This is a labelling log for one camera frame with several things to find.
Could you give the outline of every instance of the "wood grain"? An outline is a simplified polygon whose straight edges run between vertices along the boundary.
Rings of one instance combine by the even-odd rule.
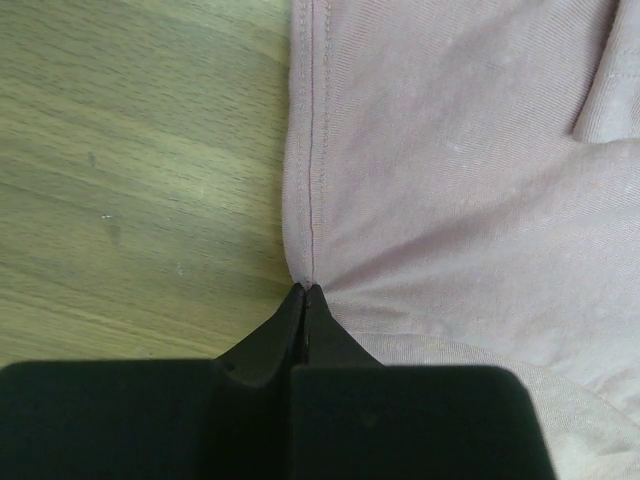
[[[286,294],[288,0],[0,5],[0,362],[213,356]]]

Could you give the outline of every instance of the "wooden surface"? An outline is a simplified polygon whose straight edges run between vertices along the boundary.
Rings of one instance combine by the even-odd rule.
[[[291,285],[288,0],[0,3],[0,362],[214,356]]]

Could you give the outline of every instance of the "black object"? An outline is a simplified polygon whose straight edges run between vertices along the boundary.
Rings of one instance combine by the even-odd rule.
[[[295,285],[215,360],[26,362],[0,374],[0,478],[553,479],[495,367],[382,367]]]

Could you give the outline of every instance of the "stitching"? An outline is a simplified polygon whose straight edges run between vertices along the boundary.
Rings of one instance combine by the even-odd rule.
[[[302,129],[303,129],[303,124],[304,122],[302,121],[304,119],[304,105],[305,105],[305,94],[306,94],[306,90],[305,90],[305,78],[304,78],[304,71],[306,68],[306,58],[305,58],[305,35],[306,35],[306,15],[307,15],[307,4],[306,2],[302,1],[300,2],[300,21],[299,21],[299,26],[300,26],[300,34],[299,34],[299,42],[300,42],[300,71],[299,73],[299,78],[300,78],[300,91],[298,92],[298,107],[297,107],[297,111],[296,111],[296,119],[295,120],[300,120],[299,126],[298,126],[298,131],[296,132],[296,142],[297,142],[297,146],[298,146],[298,158],[297,158],[297,165],[296,165],[296,187],[297,187],[297,191],[298,191],[298,216],[300,219],[304,219],[305,218],[305,214],[304,214],[304,202],[302,202],[302,198],[304,196],[304,187],[303,187],[303,160],[302,160]]]
[[[313,142],[314,142],[314,137],[315,135],[313,134],[314,130],[315,130],[315,123],[316,123],[316,113],[315,113],[315,82],[314,82],[314,77],[315,77],[315,51],[316,51],[316,39],[315,39],[315,2],[313,0],[311,0],[310,2],[311,5],[311,13],[309,15],[309,24],[310,24],[310,30],[309,30],[309,48],[311,50],[311,55],[309,56],[309,94],[311,96],[310,99],[310,105],[309,105],[309,109],[310,109],[310,117],[311,117],[311,125],[309,126],[309,164],[308,164],[308,168],[307,168],[307,195],[308,198],[307,200],[309,201],[309,256],[311,257],[310,262],[311,262],[311,271],[309,272],[309,287],[311,287],[314,283],[314,279],[315,279],[315,269],[316,269],[316,262],[315,262],[315,232],[314,232],[314,228],[313,228],[313,212],[314,212],[314,205],[313,205],[313,185],[312,185],[312,170],[313,170]]]
[[[329,151],[329,108],[330,108],[330,92],[331,92],[331,4],[330,0],[326,0],[325,2],[325,11],[324,11],[324,34],[325,34],[325,48],[324,48],[324,123],[323,123],[323,132],[322,132],[322,156],[321,163],[319,165],[319,191],[320,198],[318,201],[318,210],[319,215],[317,216],[319,225],[319,241],[322,242],[324,240],[324,226],[325,223],[325,198],[326,198],[326,165],[327,165],[327,154]]]
[[[613,73],[611,75],[607,75],[607,78],[640,78],[640,73],[632,74],[632,73]]]

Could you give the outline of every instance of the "cotton fabric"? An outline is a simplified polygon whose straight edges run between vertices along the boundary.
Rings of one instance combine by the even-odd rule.
[[[294,280],[388,364],[529,389],[561,479],[640,478],[640,1],[295,0]]]

